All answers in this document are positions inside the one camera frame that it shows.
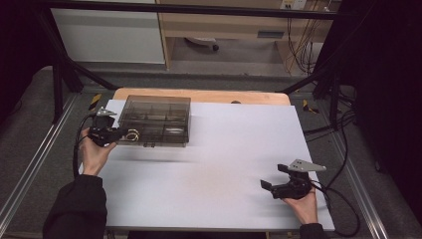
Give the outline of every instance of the white table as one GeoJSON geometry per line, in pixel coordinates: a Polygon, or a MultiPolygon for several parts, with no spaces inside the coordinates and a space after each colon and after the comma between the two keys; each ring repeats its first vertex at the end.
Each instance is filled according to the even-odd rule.
{"type": "MultiPolygon", "coordinates": [[[[120,113],[124,101],[107,109],[120,113]]],[[[294,107],[191,104],[186,147],[119,145],[104,179],[107,227],[122,230],[280,231],[300,222],[261,188],[289,181],[277,164],[311,161],[294,107]]],[[[317,180],[315,173],[310,173],[317,180]]],[[[321,193],[318,218],[333,230],[321,193]]]]}

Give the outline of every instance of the aluminum rail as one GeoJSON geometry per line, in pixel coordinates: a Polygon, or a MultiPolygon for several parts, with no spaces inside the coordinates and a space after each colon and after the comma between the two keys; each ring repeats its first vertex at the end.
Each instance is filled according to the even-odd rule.
{"type": "Polygon", "coordinates": [[[122,2],[93,2],[67,0],[39,0],[39,6],[56,9],[78,9],[119,12],[155,12],[155,13],[184,13],[205,15],[230,15],[272,18],[299,18],[320,20],[350,20],[358,17],[349,13],[315,12],[264,8],[242,8],[199,5],[122,3],[122,2]]]}

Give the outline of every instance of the transparent storage container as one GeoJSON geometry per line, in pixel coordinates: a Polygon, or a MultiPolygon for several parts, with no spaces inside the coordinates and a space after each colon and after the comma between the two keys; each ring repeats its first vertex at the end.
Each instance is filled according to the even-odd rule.
{"type": "Polygon", "coordinates": [[[118,122],[129,129],[120,144],[186,146],[190,98],[128,96],[118,122]]]}

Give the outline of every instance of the cabinet door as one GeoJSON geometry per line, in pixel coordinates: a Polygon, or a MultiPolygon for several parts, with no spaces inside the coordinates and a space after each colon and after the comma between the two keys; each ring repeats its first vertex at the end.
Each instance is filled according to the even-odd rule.
{"type": "MultiPolygon", "coordinates": [[[[131,2],[154,3],[154,0],[131,2]]],[[[75,61],[164,63],[156,13],[52,11],[68,54],[75,61]]]]}

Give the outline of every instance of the human hand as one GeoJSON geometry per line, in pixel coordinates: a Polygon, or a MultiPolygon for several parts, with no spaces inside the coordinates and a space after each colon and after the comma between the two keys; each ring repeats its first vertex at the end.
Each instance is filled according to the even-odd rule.
{"type": "Polygon", "coordinates": [[[106,164],[109,153],[117,144],[112,142],[104,147],[98,146],[88,137],[89,131],[90,129],[86,128],[81,132],[84,138],[80,146],[83,154],[83,174],[97,176],[106,164]]]}
{"type": "Polygon", "coordinates": [[[301,199],[284,198],[283,201],[293,208],[302,224],[317,223],[317,197],[314,187],[301,199]]]}

